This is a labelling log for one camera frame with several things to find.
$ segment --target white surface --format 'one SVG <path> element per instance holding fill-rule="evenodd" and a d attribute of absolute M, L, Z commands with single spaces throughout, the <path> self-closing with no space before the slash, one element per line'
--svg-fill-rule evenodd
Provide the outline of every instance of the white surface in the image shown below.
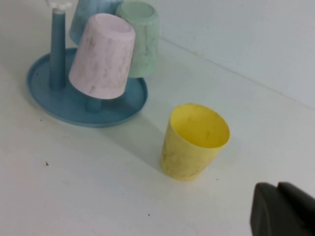
<path fill-rule="evenodd" d="M 315 1 L 145 1 L 163 38 L 315 108 Z"/>
<path fill-rule="evenodd" d="M 315 196 L 315 112 L 163 40 L 134 120 L 91 129 L 46 115 L 25 88 L 49 50 L 50 15 L 35 2 L 0 1 L 1 236 L 245 236 L 257 182 Z M 169 113 L 185 102 L 211 107 L 231 129 L 192 182 L 159 165 Z"/>

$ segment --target round base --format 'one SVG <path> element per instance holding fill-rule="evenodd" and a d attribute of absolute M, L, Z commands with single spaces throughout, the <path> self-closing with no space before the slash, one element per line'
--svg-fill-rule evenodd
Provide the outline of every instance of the round base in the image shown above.
<path fill-rule="evenodd" d="M 76 50 L 66 49 L 66 86 L 58 91 L 49 87 L 50 55 L 44 55 L 33 64 L 27 75 L 27 86 L 33 99 L 54 117 L 81 126 L 112 126 L 133 118 L 143 108 L 148 98 L 144 79 L 128 78 L 126 91 L 122 96 L 102 100 L 101 110 L 91 112 L 87 105 L 94 98 L 79 92 L 68 79 Z"/>

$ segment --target black plastic object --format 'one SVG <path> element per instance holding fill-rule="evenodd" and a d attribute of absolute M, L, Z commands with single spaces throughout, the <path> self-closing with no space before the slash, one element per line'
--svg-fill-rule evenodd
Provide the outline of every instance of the black plastic object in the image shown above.
<path fill-rule="evenodd" d="M 253 236 L 315 236 L 315 199 L 290 183 L 258 183 L 251 228 Z"/>

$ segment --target blue cup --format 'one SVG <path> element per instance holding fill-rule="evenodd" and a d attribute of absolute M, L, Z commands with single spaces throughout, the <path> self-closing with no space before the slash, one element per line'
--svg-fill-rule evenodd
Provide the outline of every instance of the blue cup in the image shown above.
<path fill-rule="evenodd" d="M 98 13 L 115 15 L 123 0 L 79 0 L 70 28 L 70 38 L 79 45 L 84 29 L 91 16 Z"/>

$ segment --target mint green cup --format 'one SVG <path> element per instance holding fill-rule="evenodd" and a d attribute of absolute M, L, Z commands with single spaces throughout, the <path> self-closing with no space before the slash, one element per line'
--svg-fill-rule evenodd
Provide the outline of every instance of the mint green cup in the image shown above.
<path fill-rule="evenodd" d="M 130 1 L 120 4 L 116 15 L 131 24 L 136 33 L 129 77 L 150 76 L 155 71 L 158 62 L 159 18 L 157 11 L 145 2 Z"/>

